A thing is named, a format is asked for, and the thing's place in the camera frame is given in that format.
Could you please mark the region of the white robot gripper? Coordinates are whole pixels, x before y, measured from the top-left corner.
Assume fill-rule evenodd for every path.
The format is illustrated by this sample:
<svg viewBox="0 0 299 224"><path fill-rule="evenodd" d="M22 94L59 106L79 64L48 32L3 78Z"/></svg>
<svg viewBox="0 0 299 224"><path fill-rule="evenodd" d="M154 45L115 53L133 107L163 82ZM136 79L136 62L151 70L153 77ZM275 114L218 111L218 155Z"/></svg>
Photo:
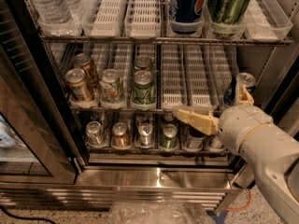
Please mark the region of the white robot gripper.
<svg viewBox="0 0 299 224"><path fill-rule="evenodd" d="M222 143L235 155L239 153L246 138L260 126L270 124L273 119L262 109L253 105L254 100L244 84L237 82L235 106L224 110L220 119L208 111L201 114L194 107L180 105L172 109L173 115L206 135L218 134Z"/></svg>

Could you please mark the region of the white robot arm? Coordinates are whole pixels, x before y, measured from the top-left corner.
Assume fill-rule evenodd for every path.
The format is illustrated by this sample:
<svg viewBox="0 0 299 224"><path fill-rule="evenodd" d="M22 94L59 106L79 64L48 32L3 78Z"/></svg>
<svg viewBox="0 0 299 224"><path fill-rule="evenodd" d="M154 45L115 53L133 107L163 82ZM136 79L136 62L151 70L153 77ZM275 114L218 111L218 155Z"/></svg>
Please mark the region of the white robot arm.
<svg viewBox="0 0 299 224"><path fill-rule="evenodd" d="M281 130L255 106L246 87L238 83L235 105L220 117L179 105L173 115L201 133L216 135L251 167L256 185L286 224L299 224L299 142Z"/></svg>

